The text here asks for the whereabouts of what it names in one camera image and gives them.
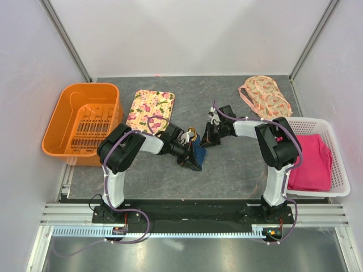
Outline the dark blue paper napkin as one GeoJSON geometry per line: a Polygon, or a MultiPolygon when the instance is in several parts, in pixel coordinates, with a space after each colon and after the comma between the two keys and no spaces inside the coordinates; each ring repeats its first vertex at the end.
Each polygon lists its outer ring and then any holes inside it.
{"type": "Polygon", "coordinates": [[[191,168],[194,171],[202,171],[202,165],[206,155],[206,149],[204,147],[200,147],[200,135],[197,135],[197,139],[192,141],[192,149],[191,149],[191,168]]]}

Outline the gold spoon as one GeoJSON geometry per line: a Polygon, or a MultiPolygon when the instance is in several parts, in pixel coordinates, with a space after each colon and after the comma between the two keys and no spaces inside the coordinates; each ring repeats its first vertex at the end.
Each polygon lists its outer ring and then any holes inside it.
{"type": "Polygon", "coordinates": [[[196,129],[195,129],[194,127],[190,127],[190,128],[188,129],[188,131],[189,131],[190,133],[192,133],[192,136],[190,136],[190,140],[191,140],[191,141],[195,141],[195,140],[197,139],[197,131],[196,131],[196,129]]]}

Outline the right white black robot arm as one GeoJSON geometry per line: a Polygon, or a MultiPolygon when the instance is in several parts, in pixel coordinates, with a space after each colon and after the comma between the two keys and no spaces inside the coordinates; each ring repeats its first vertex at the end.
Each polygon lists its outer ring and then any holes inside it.
{"type": "Polygon", "coordinates": [[[221,144],[221,139],[228,136],[249,137],[256,139],[265,164],[268,176],[265,191],[261,197],[261,219],[273,223],[280,217],[280,210],[288,198],[286,189],[290,172],[302,155],[302,147],[284,117],[271,120],[238,118],[232,107],[226,105],[211,107],[211,120],[206,124],[200,146],[210,147],[221,144]]]}

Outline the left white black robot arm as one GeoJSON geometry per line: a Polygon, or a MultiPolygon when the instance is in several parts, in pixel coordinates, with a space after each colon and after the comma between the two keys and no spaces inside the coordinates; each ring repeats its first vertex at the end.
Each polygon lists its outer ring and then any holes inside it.
{"type": "Polygon", "coordinates": [[[97,149],[104,175],[102,199],[108,205],[104,215],[112,223],[124,218],[125,210],[120,205],[125,200],[125,173],[140,151],[170,154],[176,157],[179,166],[193,171],[202,170],[206,155],[206,149],[200,146],[200,136],[194,130],[184,131],[169,124],[164,131],[150,135],[126,124],[118,125],[97,149]]]}

